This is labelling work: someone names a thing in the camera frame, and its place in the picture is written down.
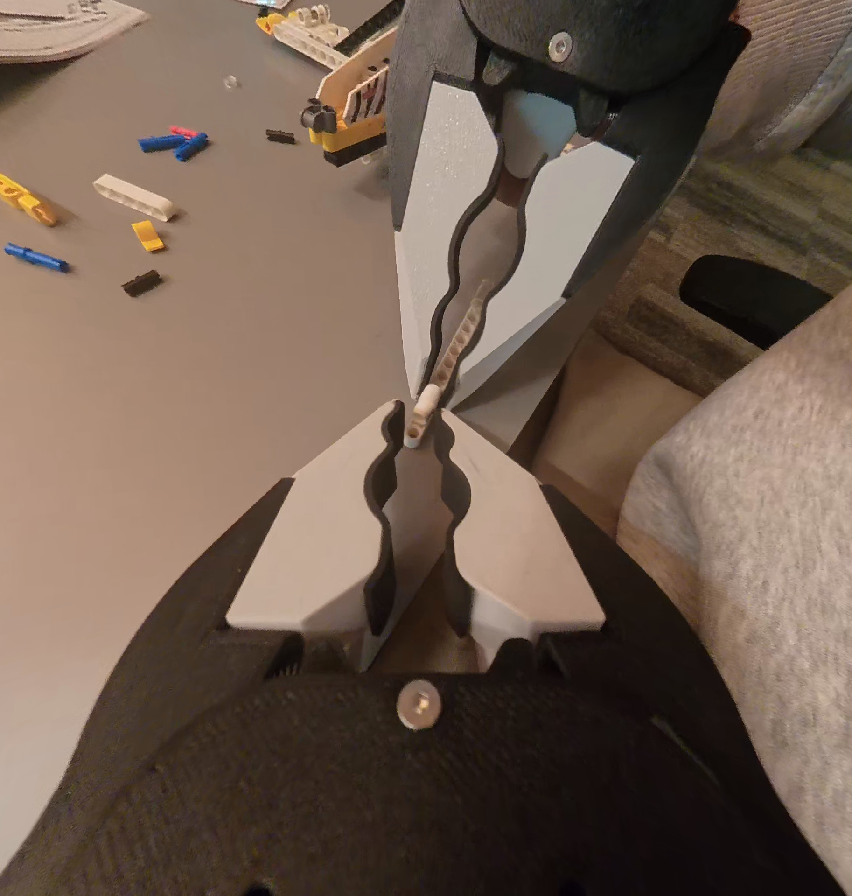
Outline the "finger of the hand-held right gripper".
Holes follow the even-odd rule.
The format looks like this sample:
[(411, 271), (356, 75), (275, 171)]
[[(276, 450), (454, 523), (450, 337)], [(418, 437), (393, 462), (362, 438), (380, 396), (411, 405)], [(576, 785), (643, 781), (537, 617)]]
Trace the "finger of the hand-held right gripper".
[(405, 215), (395, 232), (401, 342), (411, 397), (432, 375), (444, 310), (460, 285), (463, 239), (497, 190), (505, 150), (474, 92), (432, 84)]
[(634, 161), (577, 134), (571, 107), (535, 93), (509, 93), (501, 136), (507, 171), (526, 180), (517, 205), (513, 257), (496, 284), (483, 280), (480, 337), (456, 368), (447, 407), (457, 410), (565, 303), (572, 275)]

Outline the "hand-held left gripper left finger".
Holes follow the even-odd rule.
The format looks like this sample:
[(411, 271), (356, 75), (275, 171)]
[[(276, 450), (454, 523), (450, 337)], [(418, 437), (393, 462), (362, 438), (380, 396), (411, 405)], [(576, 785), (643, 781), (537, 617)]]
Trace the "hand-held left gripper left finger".
[(405, 405), (390, 400), (298, 470), (225, 621), (335, 644), (355, 671), (384, 644), (397, 577), (385, 507)]

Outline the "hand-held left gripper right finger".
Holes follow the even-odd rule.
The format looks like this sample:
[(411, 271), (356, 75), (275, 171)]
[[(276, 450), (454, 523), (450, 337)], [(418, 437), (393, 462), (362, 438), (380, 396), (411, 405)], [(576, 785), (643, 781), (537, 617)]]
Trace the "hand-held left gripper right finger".
[(451, 514), (444, 554), (447, 619), (487, 671), (504, 643), (596, 632), (606, 615), (539, 481), (442, 410), (434, 447)]

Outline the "long white lego beam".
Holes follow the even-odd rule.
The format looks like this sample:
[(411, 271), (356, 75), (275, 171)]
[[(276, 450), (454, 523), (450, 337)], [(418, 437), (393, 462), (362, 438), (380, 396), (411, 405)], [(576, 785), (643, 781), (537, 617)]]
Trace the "long white lego beam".
[(457, 367), (463, 355), (473, 342), (477, 330), (482, 325), (485, 304), (490, 292), (488, 279), (483, 279), (477, 286), (474, 296), (465, 312), (463, 320), (459, 323), (452, 340), (449, 342), (443, 356), (436, 364), (435, 370), (428, 382), (425, 391), (443, 395), (451, 388)]

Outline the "small white lego connector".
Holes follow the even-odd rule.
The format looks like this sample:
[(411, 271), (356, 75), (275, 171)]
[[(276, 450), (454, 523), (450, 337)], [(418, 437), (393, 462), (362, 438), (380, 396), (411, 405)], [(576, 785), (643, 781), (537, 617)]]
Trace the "small white lego connector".
[(405, 448), (415, 450), (420, 446), (432, 418), (440, 406), (443, 391), (443, 387), (436, 384), (425, 386), (405, 424)]

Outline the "striped lego model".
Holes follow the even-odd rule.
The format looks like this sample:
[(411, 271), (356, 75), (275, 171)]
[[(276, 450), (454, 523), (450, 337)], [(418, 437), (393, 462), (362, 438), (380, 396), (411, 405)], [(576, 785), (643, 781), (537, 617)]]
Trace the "striped lego model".
[(287, 2), (257, 2), (256, 25), (282, 46), (327, 69), (300, 124), (324, 160), (341, 168), (378, 153), (387, 142), (390, 57), (404, 1), (380, 8), (360, 26), (335, 23), (327, 4), (286, 12)]

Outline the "short white lego beam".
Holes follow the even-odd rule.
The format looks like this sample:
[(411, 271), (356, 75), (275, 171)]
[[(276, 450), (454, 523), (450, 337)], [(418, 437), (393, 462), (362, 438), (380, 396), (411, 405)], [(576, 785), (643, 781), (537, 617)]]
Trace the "short white lego beam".
[(177, 208), (171, 200), (113, 175), (100, 175), (93, 182), (93, 187), (98, 195), (138, 211), (148, 218), (167, 222), (177, 213)]

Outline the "long yellow lego piece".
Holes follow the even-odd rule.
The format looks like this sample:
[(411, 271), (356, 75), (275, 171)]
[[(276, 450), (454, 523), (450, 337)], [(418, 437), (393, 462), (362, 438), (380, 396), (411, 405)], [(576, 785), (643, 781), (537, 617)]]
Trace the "long yellow lego piece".
[(45, 227), (55, 227), (59, 219), (52, 208), (27, 187), (0, 172), (0, 200), (8, 207), (23, 211), (29, 218)]

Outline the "lego instruction booklet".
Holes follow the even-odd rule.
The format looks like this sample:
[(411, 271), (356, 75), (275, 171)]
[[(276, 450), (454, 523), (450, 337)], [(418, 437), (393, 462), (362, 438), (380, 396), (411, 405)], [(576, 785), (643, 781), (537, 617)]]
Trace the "lego instruction booklet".
[(68, 61), (148, 19), (114, 1), (0, 1), (0, 64)]

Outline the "person's tan trousers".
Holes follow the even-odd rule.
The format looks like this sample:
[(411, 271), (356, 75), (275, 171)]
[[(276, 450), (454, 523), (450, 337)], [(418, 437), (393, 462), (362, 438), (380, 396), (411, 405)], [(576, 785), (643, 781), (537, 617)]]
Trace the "person's tan trousers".
[(636, 467), (700, 401), (589, 330), (563, 369), (532, 474), (616, 540)]

